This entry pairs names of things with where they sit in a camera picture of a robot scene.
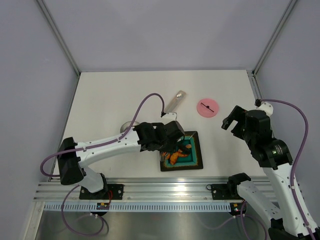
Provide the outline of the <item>orange fried shrimp piece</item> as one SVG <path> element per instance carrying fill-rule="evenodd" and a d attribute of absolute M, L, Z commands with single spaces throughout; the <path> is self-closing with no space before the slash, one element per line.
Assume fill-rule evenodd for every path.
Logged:
<path fill-rule="evenodd" d="M 165 160 L 170 159 L 171 153 L 170 152 L 161 152 L 160 153 L 160 161 L 164 162 Z"/>

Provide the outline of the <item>black round steel lunch box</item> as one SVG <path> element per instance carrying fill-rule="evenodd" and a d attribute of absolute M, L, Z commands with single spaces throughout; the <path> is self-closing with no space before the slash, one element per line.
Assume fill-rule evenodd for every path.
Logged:
<path fill-rule="evenodd" d="M 120 133 L 124 133 L 128 128 L 133 128 L 139 124 L 137 121 L 127 121 L 120 127 Z"/>

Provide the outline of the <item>pink round lid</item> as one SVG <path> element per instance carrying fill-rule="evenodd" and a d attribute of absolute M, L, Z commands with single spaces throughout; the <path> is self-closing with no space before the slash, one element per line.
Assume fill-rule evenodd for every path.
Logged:
<path fill-rule="evenodd" d="M 218 114 L 220 107 L 215 100 L 203 98 L 197 103 L 196 110 L 204 118 L 213 118 Z"/>

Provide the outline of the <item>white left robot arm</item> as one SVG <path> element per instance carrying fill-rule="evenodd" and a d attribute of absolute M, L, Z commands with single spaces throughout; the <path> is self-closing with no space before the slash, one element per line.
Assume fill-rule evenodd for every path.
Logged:
<path fill-rule="evenodd" d="M 106 178 L 92 170 L 91 164 L 128 153 L 173 152 L 184 135 L 182 126 L 173 120 L 167 124 L 142 122 L 117 136 L 92 142 L 75 142 L 73 137 L 68 137 L 58 150 L 60 183 L 78 184 L 95 198 L 103 199 L 108 194 Z"/>

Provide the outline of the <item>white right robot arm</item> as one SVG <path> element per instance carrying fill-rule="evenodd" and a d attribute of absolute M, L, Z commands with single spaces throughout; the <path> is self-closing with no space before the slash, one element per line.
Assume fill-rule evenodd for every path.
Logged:
<path fill-rule="evenodd" d="M 260 216 L 271 240 L 318 240 L 320 228 L 312 218 L 293 173 L 294 162 L 286 143 L 273 136 L 270 116 L 273 107 L 264 103 L 254 110 L 235 106 L 222 121 L 227 130 L 245 141 L 251 156 L 258 162 L 274 191 L 278 205 L 274 205 L 254 185 L 245 173 L 228 178 L 227 193 L 241 197 Z"/>

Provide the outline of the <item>orange fried chicken wing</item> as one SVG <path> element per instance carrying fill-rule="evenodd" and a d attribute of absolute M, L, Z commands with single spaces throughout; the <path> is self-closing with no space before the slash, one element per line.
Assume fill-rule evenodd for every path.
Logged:
<path fill-rule="evenodd" d="M 185 158 L 188 157 L 189 154 L 183 153 L 181 150 L 178 150 L 177 152 L 174 152 L 169 157 L 169 162 L 171 165 L 175 165 L 177 163 L 178 158 Z"/>

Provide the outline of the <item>black teal square plate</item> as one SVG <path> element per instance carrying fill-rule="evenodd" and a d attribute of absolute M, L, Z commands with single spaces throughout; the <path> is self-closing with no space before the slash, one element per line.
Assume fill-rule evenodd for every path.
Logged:
<path fill-rule="evenodd" d="M 191 144 L 190 149 L 180 149 L 179 145 Z M 168 153 L 175 153 L 181 150 L 183 153 L 189 154 L 187 157 L 179 157 L 175 165 L 170 164 L 170 159 L 165 161 L 160 160 L 161 172 L 173 171 L 187 171 L 187 170 L 201 170 L 204 168 L 199 135 L 197 131 L 186 131 L 184 137 L 180 138 L 174 151 Z"/>

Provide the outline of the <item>aluminium mounting rail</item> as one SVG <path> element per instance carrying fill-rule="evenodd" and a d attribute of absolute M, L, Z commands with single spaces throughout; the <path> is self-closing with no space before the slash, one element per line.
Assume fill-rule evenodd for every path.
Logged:
<path fill-rule="evenodd" d="M 227 177 L 149 177 L 108 178 L 109 184 L 124 185 L 122 202 L 212 202 L 209 187 L 225 184 Z M 62 202 L 75 185 L 62 185 L 58 179 L 40 182 L 34 202 Z"/>

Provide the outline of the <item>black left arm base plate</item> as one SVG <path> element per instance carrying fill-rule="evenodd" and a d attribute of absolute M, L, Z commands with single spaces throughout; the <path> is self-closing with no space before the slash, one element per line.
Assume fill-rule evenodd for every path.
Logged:
<path fill-rule="evenodd" d="M 95 193 L 89 192 L 85 187 L 81 187 L 79 193 L 80 200 L 122 200 L 124 194 L 123 184 L 107 184 L 107 190 L 100 190 Z"/>

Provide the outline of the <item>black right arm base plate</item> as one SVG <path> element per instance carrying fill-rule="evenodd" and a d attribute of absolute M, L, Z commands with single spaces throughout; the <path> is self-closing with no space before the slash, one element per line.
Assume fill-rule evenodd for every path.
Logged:
<path fill-rule="evenodd" d="M 211 184 L 210 191 L 213 200 L 233 200 L 232 194 L 226 183 Z"/>

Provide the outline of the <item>left aluminium frame post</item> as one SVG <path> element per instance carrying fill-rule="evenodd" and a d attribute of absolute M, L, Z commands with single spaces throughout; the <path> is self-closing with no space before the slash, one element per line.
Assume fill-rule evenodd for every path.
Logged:
<path fill-rule="evenodd" d="M 45 0 L 35 0 L 35 4 L 37 5 L 39 11 L 43 15 L 46 23 L 48 24 L 49 29 L 51 30 L 53 36 L 55 37 L 61 51 L 63 52 L 65 58 L 67 59 L 68 63 L 70 64 L 73 72 L 79 78 L 81 75 L 81 70 L 78 67 L 70 49 L 68 48 L 58 26 L 57 23 L 49 10 Z"/>

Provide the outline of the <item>aluminium frame post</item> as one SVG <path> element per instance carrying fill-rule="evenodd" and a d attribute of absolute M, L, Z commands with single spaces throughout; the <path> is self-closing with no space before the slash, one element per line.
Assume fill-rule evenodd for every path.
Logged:
<path fill-rule="evenodd" d="M 73 72 L 79 78 L 81 75 L 81 70 L 78 67 L 70 49 L 68 48 L 58 26 L 57 23 L 49 10 L 45 0 L 35 0 L 35 4 L 37 5 L 39 11 L 43 15 L 46 23 L 48 24 L 49 29 L 51 30 L 53 36 L 55 37 L 61 51 L 63 52 L 65 58 L 67 59 L 68 63 L 70 64 Z"/>
<path fill-rule="evenodd" d="M 264 62 L 266 61 L 268 55 L 272 51 L 274 45 L 276 44 L 278 38 L 280 37 L 282 31 L 284 30 L 286 23 L 288 22 L 291 14 L 293 13 L 294 9 L 296 8 L 299 0 L 290 0 L 283 11 L 276 27 L 274 28 L 266 46 L 264 47 L 255 67 L 252 70 L 252 76 L 256 77 L 262 68 Z"/>

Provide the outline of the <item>right aluminium frame post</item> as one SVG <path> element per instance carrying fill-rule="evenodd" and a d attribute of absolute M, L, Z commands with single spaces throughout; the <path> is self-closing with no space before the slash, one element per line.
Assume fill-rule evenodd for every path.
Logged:
<path fill-rule="evenodd" d="M 274 28 L 266 46 L 264 47 L 255 67 L 252 70 L 252 76 L 256 77 L 262 68 L 264 62 L 266 61 L 268 55 L 272 51 L 274 45 L 276 44 L 278 38 L 280 37 L 282 31 L 284 30 L 286 23 L 288 22 L 291 14 L 293 13 L 294 9 L 296 8 L 299 0 L 290 0 L 283 11 L 276 27 Z"/>

